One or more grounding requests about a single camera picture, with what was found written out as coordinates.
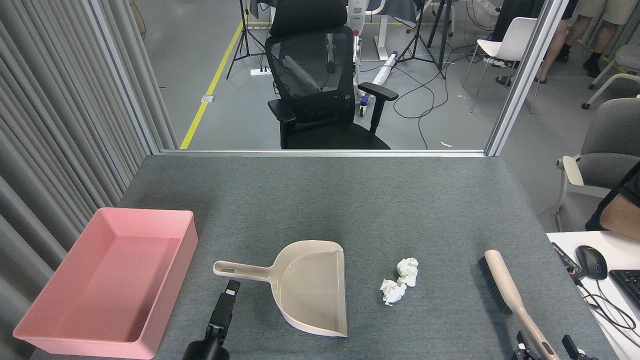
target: brush handle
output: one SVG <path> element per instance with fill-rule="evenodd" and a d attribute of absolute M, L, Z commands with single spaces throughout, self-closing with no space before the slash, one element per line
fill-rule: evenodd
<path fill-rule="evenodd" d="M 261 266 L 232 263 L 230 261 L 216 261 L 216 263 L 213 264 L 213 272 L 220 276 L 271 282 L 271 269 Z"/>
<path fill-rule="evenodd" d="M 484 258 L 489 265 L 491 275 L 498 286 L 498 290 L 500 290 L 500 295 L 502 295 L 504 302 L 509 306 L 511 311 L 516 314 L 524 327 L 525 333 L 529 339 L 533 341 L 536 349 L 538 349 L 542 357 L 546 360 L 560 360 L 560 357 L 556 354 L 545 336 L 542 335 L 542 332 L 524 308 L 520 292 L 518 292 L 518 288 L 516 288 L 516 284 L 513 282 L 511 274 L 509 274 L 509 269 L 507 269 L 507 265 L 504 264 L 500 252 L 497 250 L 487 250 L 484 252 Z"/>

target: shorts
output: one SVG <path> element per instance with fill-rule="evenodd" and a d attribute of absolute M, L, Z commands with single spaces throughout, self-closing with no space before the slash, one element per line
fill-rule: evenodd
<path fill-rule="evenodd" d="M 602 6 L 605 6 L 604 21 L 611 24 L 624 25 L 634 12 L 638 0 L 581 0 L 578 14 L 585 17 L 596 17 Z"/>
<path fill-rule="evenodd" d="M 564 12 L 560 19 L 562 20 L 571 19 L 573 17 L 573 11 L 575 10 L 576 5 L 578 5 L 578 0 L 569 0 L 569 3 L 567 3 L 566 8 L 564 8 Z"/>

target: pink plastic tray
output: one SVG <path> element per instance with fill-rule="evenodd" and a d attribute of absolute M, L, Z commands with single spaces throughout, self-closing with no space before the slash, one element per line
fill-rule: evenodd
<path fill-rule="evenodd" d="M 13 335 L 52 354 L 151 359 L 197 243 L 190 211 L 99 209 Z"/>

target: shoe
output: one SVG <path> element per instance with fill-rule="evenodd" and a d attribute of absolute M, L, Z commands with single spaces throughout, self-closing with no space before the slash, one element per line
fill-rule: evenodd
<path fill-rule="evenodd" d="M 566 53 L 560 52 L 558 56 L 556 56 L 556 61 L 559 63 L 566 63 L 569 61 L 569 53 L 571 51 L 567 51 Z"/>
<path fill-rule="evenodd" d="M 511 76 L 498 76 L 495 78 L 495 82 L 502 86 L 509 87 L 511 86 Z"/>
<path fill-rule="evenodd" d="M 597 78 L 598 75 L 600 75 L 600 73 L 602 72 L 600 71 L 600 67 L 598 66 L 598 60 L 587 60 L 584 64 L 582 64 L 582 68 L 584 70 L 587 70 L 587 75 L 592 78 Z"/>

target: dustpan handle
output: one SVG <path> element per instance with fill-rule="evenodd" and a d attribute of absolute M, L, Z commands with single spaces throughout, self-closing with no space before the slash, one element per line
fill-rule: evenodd
<path fill-rule="evenodd" d="M 261 266 L 253 266 L 239 263 L 232 263 L 230 261 L 216 261 L 213 264 L 213 272 L 216 275 L 237 277 L 239 279 L 249 279 L 269 282 L 269 276 L 271 272 L 269 268 L 263 268 Z"/>

